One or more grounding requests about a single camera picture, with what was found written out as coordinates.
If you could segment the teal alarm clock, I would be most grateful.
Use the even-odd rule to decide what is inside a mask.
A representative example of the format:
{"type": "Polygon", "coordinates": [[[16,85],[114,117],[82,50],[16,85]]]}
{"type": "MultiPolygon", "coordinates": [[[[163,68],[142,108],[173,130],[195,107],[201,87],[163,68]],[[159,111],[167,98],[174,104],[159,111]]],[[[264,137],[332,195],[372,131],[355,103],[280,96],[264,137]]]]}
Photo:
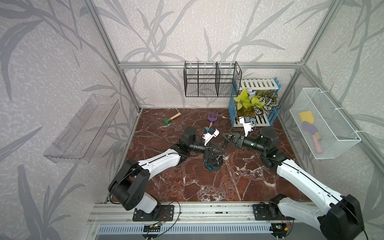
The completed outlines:
{"type": "Polygon", "coordinates": [[[216,156],[213,158],[207,158],[205,165],[208,171],[219,171],[223,165],[223,156],[216,156]]]}

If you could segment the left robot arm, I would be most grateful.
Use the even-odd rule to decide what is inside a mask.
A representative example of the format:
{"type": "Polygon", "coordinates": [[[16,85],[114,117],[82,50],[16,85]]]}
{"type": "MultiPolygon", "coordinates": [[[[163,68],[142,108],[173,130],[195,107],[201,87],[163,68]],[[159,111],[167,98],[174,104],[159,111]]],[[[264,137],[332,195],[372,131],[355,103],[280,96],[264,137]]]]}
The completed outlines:
{"type": "Polygon", "coordinates": [[[196,128],[186,127],[180,140],[165,152],[146,160],[125,161],[108,187],[109,198],[115,198],[115,203],[127,211],[138,209],[146,214],[156,214],[161,203],[146,193],[149,180],[169,168],[181,165],[190,158],[192,152],[203,154],[208,166],[220,162],[225,150],[211,142],[220,131],[214,127],[206,130],[203,143],[196,140],[196,128]]]}

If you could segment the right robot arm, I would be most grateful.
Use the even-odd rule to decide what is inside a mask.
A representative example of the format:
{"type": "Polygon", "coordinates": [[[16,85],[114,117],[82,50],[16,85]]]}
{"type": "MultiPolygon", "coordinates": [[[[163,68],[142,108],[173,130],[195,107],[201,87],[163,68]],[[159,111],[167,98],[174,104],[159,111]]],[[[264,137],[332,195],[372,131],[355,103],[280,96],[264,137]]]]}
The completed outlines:
{"type": "Polygon", "coordinates": [[[290,182],[315,204],[312,207],[279,194],[269,204],[283,216],[317,229],[328,240],[353,240],[365,232],[360,202],[352,195],[344,196],[327,187],[289,159],[277,148],[279,137],[274,129],[263,127],[256,138],[240,132],[223,133],[223,137],[239,149],[259,152],[268,169],[290,182]]]}

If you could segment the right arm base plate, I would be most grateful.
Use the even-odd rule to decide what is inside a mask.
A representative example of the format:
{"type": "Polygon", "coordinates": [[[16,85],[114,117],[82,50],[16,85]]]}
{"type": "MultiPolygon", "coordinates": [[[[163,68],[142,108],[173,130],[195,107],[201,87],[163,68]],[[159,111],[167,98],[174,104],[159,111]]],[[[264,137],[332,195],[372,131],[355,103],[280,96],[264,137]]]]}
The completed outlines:
{"type": "Polygon", "coordinates": [[[267,203],[260,202],[253,204],[253,214],[256,221],[274,221],[283,220],[284,215],[279,210],[279,202],[285,198],[286,195],[279,194],[274,198],[270,199],[267,203]]]}

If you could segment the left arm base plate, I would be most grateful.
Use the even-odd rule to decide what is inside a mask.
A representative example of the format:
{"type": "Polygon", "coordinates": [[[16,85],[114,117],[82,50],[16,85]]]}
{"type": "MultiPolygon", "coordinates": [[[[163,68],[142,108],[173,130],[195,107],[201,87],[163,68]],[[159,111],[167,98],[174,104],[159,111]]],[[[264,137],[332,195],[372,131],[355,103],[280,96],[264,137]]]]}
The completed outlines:
{"type": "Polygon", "coordinates": [[[174,205],[159,205],[149,214],[135,209],[132,220],[134,222],[168,222],[173,220],[174,213],[174,205]]]}

